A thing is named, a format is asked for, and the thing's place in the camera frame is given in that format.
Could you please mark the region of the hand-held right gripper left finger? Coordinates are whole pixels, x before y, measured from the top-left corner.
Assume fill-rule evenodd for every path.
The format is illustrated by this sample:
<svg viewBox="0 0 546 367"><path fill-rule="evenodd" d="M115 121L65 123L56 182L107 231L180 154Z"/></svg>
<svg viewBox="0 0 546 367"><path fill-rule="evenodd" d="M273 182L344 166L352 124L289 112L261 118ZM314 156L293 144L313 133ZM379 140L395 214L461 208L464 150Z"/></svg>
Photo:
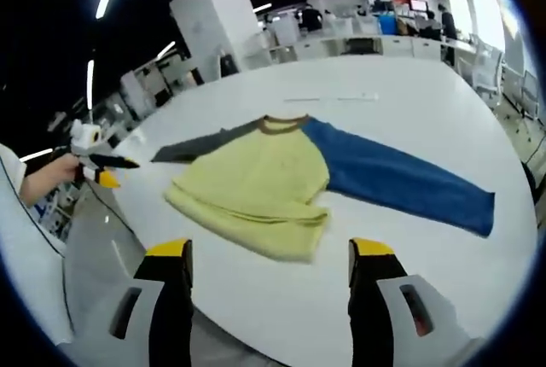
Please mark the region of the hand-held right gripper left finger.
<svg viewBox="0 0 546 367"><path fill-rule="evenodd" d="M192 241L150 248L91 313L93 366L190 366Z"/></svg>

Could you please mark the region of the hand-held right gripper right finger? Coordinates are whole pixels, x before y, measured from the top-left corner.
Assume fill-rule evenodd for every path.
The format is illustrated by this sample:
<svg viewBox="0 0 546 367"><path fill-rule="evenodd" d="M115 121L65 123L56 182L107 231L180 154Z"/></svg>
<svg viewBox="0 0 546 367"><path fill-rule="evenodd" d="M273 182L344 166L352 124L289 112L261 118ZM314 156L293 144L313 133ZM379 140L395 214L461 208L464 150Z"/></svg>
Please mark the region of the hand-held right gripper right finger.
<svg viewBox="0 0 546 367"><path fill-rule="evenodd" d="M354 366L454 366L470 344L455 307L385 243L349 241Z"/></svg>

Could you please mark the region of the person's left hand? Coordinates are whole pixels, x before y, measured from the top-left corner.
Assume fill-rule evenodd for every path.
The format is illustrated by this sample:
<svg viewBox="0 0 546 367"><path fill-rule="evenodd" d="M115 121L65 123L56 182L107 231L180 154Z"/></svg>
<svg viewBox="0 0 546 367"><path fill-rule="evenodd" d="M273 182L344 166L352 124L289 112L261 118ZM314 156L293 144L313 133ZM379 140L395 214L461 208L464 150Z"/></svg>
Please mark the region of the person's left hand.
<svg viewBox="0 0 546 367"><path fill-rule="evenodd" d="M64 154L51 162L52 173L57 183L72 182L80 168L79 158L73 154Z"/></svg>

